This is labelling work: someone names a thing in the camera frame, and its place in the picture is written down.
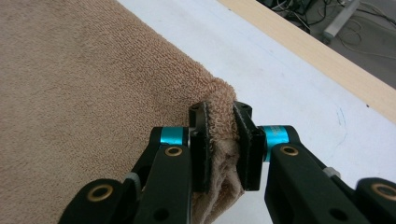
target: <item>blue metallic band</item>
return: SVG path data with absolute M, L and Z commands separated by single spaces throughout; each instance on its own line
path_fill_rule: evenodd
M 265 161 L 270 161 L 272 148 L 280 143 L 288 143 L 289 135 L 283 126 L 262 126 L 267 138 L 267 157 Z
M 161 145 L 183 145 L 183 127 L 163 127 Z

